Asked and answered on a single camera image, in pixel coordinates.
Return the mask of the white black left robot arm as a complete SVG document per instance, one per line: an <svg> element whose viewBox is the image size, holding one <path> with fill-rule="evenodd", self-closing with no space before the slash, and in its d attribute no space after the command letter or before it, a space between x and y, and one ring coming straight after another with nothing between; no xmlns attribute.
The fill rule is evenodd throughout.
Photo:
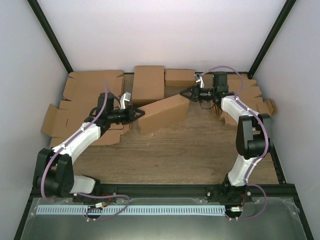
<svg viewBox="0 0 320 240"><path fill-rule="evenodd" d="M130 103L131 94L121 97L110 92L99 95L93 108L78 130L59 145L43 148L37 155L33 176L33 187L40 191L43 199L65 198L69 194L85 195L91 202L97 202L102 189L95 178L75 175L73 165L78 157L93 142L100 139L111 125L128 125L142 116L145 111Z"/></svg>

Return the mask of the large cardboard box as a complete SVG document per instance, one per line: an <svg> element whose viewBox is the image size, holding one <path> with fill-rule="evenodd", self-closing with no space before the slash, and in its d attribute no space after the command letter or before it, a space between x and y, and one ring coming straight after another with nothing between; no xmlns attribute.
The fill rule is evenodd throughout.
<svg viewBox="0 0 320 240"><path fill-rule="evenodd" d="M144 116L137 120L140 134L149 134L184 121L189 104L187 98L177 94L139 107L139 110L145 112Z"/></svg>

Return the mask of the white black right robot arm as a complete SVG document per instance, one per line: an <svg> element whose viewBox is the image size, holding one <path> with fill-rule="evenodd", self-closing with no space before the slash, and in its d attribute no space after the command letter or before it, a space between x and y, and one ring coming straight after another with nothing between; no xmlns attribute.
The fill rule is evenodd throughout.
<svg viewBox="0 0 320 240"><path fill-rule="evenodd" d="M238 156L221 186L225 200L236 200L245 192L254 168L273 148L271 117L253 110L240 100L237 93L230 91L228 75L223 71L213 74L211 88L205 87L202 74L195 74L195 85L179 94L192 102L212 102L236 121Z"/></svg>

